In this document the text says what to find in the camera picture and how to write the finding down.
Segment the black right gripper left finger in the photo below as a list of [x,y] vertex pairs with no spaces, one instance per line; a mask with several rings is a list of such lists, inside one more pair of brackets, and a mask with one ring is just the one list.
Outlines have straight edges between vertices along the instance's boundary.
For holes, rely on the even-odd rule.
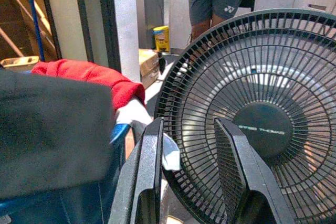
[[160,224],[163,122],[149,124],[122,166],[108,224]]

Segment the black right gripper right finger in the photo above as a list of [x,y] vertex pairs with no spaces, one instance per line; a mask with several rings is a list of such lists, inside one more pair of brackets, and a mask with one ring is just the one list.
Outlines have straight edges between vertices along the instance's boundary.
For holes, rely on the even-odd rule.
[[217,165],[228,224],[295,224],[271,169],[245,134],[214,119]]

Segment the black garment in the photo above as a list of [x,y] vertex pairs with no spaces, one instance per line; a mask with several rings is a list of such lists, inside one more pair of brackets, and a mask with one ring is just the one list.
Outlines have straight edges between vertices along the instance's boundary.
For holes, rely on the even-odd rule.
[[106,86],[0,70],[0,199],[105,178],[112,119]]

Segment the black floor fan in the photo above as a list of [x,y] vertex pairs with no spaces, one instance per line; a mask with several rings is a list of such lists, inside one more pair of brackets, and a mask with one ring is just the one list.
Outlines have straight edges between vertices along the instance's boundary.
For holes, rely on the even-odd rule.
[[171,68],[155,116],[181,152],[164,175],[198,224],[228,224],[215,118],[247,137],[296,224],[336,224],[336,16],[266,9],[216,25]]

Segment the white cloth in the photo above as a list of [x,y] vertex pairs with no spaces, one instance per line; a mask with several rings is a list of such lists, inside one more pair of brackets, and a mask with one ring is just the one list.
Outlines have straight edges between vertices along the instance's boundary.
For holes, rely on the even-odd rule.
[[[116,123],[131,126],[136,142],[141,139],[145,128],[152,122],[152,117],[138,98],[132,98],[126,106],[117,109],[116,112]],[[166,133],[163,133],[162,158],[165,170],[178,171],[181,169],[180,149]]]

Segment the blue laundry basket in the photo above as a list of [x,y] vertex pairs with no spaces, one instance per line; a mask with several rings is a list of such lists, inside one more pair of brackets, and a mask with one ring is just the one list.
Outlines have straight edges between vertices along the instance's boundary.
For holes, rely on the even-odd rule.
[[128,124],[111,134],[112,165],[107,176],[92,184],[0,200],[0,224],[108,224],[121,168]]

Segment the cardboard box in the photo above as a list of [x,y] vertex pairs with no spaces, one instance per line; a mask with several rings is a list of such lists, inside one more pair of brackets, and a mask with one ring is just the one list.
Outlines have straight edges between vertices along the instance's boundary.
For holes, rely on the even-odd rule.
[[141,82],[145,89],[152,85],[159,76],[159,57],[155,50],[139,49]]

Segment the red cloth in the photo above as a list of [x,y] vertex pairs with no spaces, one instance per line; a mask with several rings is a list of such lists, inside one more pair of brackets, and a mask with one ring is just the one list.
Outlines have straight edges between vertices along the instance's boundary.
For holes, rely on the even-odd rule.
[[126,106],[133,98],[145,105],[145,88],[141,83],[133,82],[114,69],[92,62],[68,59],[39,62],[31,73],[107,86],[115,110]]

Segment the small black object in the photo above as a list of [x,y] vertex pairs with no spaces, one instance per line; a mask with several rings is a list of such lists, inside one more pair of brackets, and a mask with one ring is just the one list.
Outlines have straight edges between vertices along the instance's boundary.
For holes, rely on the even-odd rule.
[[164,58],[164,55],[162,52],[157,53],[158,60],[159,60],[159,71],[160,75],[162,75],[165,71],[166,65],[167,65],[167,60]]

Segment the yellow plastic container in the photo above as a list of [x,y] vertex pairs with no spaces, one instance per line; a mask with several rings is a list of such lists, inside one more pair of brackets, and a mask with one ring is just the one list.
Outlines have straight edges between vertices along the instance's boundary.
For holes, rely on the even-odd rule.
[[170,30],[169,26],[160,26],[153,29],[156,50],[159,52],[170,52]]

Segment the beige plastic container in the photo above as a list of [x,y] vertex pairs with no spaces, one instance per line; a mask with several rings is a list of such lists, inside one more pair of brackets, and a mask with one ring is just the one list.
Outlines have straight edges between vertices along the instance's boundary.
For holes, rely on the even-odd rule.
[[0,61],[0,65],[11,71],[31,71],[34,65],[39,62],[38,56],[6,58]]

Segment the blue pole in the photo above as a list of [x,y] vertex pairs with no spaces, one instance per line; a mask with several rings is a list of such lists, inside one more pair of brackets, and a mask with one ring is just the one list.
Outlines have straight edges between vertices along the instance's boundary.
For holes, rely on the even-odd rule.
[[43,43],[41,40],[34,0],[29,0],[29,4],[30,4],[32,18],[33,18],[33,23],[34,23],[36,41],[37,41],[37,46],[38,46],[38,51],[39,51],[39,58],[40,58],[40,61],[45,62],[44,48],[43,48]]

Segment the black door frame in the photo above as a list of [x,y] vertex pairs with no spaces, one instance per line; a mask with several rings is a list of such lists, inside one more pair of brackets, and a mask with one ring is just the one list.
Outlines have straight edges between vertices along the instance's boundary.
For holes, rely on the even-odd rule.
[[86,58],[121,72],[114,0],[77,0]]

